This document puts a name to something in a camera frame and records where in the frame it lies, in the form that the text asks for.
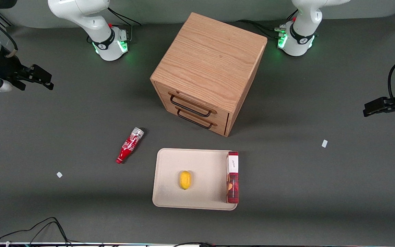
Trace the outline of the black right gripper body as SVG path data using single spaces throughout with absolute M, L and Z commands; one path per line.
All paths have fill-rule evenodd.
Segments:
M 21 64 L 16 56 L 6 58 L 0 55 L 0 91 L 11 91 L 16 88 L 26 89 L 22 80 L 28 80 L 31 68 Z

